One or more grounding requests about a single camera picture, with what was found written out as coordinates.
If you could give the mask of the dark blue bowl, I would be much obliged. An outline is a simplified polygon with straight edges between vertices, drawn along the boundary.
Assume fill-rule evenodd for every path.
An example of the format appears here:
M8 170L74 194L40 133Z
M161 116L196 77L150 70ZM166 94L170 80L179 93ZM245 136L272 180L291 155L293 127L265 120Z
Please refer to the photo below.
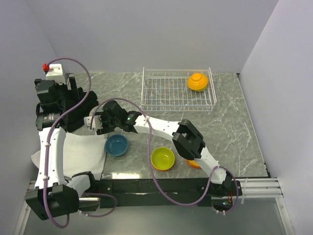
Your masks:
M121 157L126 154L129 148L129 141L123 135L112 135L108 137L105 143L105 150L110 155Z

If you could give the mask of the white wire dish rack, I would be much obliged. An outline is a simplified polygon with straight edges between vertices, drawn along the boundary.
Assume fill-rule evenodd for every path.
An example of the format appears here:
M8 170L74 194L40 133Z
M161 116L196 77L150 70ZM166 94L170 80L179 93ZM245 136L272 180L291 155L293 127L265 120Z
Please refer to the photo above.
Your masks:
M194 73L203 73L209 83L197 92L187 86ZM142 70L141 107L145 111L211 112L217 102L211 69L206 70Z

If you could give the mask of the lime green bowl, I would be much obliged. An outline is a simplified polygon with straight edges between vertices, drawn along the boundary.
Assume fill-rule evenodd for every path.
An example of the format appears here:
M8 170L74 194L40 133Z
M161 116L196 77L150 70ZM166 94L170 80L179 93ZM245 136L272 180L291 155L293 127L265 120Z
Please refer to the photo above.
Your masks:
M171 149L159 147L152 152L151 163L159 171L168 171L174 166L175 155Z

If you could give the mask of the large orange bowl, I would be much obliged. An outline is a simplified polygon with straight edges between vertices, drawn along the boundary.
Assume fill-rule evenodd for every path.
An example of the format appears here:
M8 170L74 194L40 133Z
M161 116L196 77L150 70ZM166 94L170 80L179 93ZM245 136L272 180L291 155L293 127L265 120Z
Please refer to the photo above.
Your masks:
M208 77L203 73L194 73L187 80L187 86L193 91L203 91L209 83Z

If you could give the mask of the patterned white blue bowl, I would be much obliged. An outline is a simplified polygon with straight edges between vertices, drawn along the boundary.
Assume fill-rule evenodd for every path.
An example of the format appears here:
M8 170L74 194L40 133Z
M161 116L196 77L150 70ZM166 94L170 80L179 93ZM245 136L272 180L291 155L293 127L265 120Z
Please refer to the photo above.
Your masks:
M96 109L97 109L96 106L91 109L91 111L89 112L89 117L93 116L93 114L95 113Z

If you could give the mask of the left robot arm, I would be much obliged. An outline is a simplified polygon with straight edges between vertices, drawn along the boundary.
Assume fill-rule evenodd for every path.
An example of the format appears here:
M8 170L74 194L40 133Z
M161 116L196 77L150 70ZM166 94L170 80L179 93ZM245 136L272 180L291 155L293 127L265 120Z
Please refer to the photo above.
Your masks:
M79 209L79 198L97 193L98 185L90 171L75 173L70 182L65 180L63 150L66 134L84 124L93 104L94 92L86 93L70 76L69 84L54 80L36 79L36 127L41 142L40 166L34 189L27 192L25 201L41 219L69 215Z

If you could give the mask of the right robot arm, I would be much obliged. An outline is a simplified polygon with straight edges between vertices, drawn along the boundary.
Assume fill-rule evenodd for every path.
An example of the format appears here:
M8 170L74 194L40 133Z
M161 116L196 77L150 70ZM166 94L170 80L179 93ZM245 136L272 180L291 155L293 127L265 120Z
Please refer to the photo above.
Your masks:
M126 111L114 99L100 104L92 115L91 127L97 134L113 132L120 128L125 132L147 133L171 141L178 154L186 160L195 161L209 176L208 192L217 197L227 196L231 190L232 176L211 155L203 135L187 119L166 121L149 117L141 110Z

